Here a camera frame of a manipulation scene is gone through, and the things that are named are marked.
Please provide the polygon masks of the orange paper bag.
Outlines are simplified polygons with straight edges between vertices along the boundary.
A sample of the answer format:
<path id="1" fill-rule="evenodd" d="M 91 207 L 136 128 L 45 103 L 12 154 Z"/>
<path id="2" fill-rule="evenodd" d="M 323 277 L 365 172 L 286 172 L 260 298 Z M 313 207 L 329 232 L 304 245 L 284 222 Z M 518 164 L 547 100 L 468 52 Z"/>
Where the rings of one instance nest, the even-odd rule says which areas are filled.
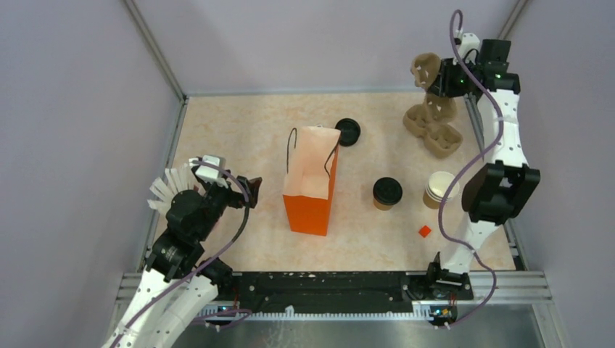
<path id="1" fill-rule="evenodd" d="M 282 197 L 291 231 L 327 235 L 340 139 L 340 130 L 322 126 L 289 132 Z"/>

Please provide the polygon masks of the single pulp cup carrier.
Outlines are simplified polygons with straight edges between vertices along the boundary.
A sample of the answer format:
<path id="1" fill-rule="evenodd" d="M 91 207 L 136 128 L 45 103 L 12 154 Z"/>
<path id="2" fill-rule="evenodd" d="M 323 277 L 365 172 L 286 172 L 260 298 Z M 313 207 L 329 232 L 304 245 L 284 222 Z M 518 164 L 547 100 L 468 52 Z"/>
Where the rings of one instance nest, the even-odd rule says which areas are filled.
<path id="1" fill-rule="evenodd" d="M 410 71 L 415 79 L 415 86 L 425 92 L 424 100 L 417 104 L 412 112 L 413 118 L 427 123 L 449 123 L 457 115 L 455 100 L 430 92 L 429 88 L 438 81 L 441 58 L 432 52 L 419 54 L 411 63 Z"/>

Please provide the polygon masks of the single brown paper cup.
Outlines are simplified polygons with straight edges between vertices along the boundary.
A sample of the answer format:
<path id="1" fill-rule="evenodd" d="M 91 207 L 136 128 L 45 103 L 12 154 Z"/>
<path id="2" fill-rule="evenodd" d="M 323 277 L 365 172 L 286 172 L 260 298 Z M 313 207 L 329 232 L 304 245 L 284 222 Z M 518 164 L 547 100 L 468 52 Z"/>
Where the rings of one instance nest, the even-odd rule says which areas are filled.
<path id="1" fill-rule="evenodd" d="M 381 210 L 381 211 L 388 211 L 391 210 L 395 204 L 383 204 L 380 201 L 378 201 L 377 199 L 373 200 L 373 205 L 376 209 Z"/>

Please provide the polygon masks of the single black cup lid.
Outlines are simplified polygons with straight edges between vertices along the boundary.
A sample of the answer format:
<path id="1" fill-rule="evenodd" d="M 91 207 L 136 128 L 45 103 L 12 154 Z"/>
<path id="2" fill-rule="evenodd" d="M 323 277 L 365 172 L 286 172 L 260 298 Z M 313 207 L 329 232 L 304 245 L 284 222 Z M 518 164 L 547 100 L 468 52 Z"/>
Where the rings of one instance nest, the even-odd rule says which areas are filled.
<path id="1" fill-rule="evenodd" d="M 378 179 L 372 189 L 373 198 L 385 206 L 396 205 L 403 197 L 403 188 L 394 178 L 383 177 Z"/>

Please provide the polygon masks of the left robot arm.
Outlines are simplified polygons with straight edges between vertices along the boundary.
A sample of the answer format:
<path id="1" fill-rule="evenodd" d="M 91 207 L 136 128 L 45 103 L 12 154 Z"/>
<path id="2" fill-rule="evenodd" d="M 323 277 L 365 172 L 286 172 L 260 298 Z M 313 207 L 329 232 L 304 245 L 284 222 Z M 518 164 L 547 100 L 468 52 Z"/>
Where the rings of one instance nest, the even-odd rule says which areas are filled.
<path id="1" fill-rule="evenodd" d="M 208 183 L 176 169 L 165 174 L 166 182 L 158 178 L 151 185 L 156 199 L 148 204 L 165 215 L 167 228 L 154 242 L 136 293 L 105 347 L 171 347 L 205 305 L 232 291 L 232 272 L 217 254 L 199 261 L 202 242 L 228 207 L 244 211 L 238 229 L 243 232 L 262 178 L 239 176 L 240 190 L 234 191 L 227 175 Z"/>

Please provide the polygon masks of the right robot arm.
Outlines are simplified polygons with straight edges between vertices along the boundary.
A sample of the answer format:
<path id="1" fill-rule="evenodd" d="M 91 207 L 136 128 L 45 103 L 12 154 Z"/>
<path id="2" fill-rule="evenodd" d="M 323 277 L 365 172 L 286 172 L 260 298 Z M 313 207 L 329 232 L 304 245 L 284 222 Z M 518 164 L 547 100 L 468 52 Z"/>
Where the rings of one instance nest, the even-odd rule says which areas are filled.
<path id="1" fill-rule="evenodd" d="M 441 69 L 436 93 L 475 96 L 484 147 L 447 185 L 445 196 L 478 160 L 483 165 L 463 188 L 465 216 L 454 235 L 442 233 L 449 244 L 429 264 L 425 288 L 435 299 L 469 287 L 470 266 L 480 260 L 479 249 L 507 220 L 519 215 L 541 179 L 521 146 L 517 116 L 521 88 L 518 75 L 508 71 L 510 41 L 455 36 L 451 46 L 454 57 Z"/>

